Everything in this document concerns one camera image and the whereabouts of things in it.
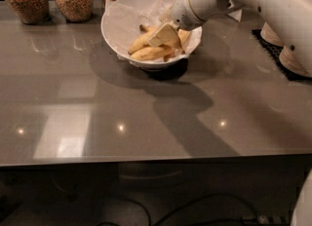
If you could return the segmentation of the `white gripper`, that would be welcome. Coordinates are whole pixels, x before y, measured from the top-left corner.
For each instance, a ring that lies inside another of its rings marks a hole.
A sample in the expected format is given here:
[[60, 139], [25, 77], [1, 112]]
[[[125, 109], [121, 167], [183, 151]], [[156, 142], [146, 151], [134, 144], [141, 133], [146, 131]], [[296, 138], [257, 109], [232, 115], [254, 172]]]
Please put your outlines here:
[[152, 47], [180, 48], [179, 29], [191, 31], [216, 15], [227, 15], [229, 0], [175, 0], [160, 17], [162, 22], [148, 37]]

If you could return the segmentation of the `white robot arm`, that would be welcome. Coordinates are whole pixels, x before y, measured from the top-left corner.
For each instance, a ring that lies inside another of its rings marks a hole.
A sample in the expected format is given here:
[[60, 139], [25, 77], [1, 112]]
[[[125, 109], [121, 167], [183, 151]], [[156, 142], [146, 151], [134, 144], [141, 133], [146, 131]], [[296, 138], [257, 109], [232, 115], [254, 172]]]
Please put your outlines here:
[[161, 24], [148, 39], [156, 47], [177, 38], [181, 29], [194, 30], [216, 15], [248, 6], [273, 29], [291, 52], [285, 67], [309, 76], [312, 73], [312, 0], [175, 0], [160, 16]]

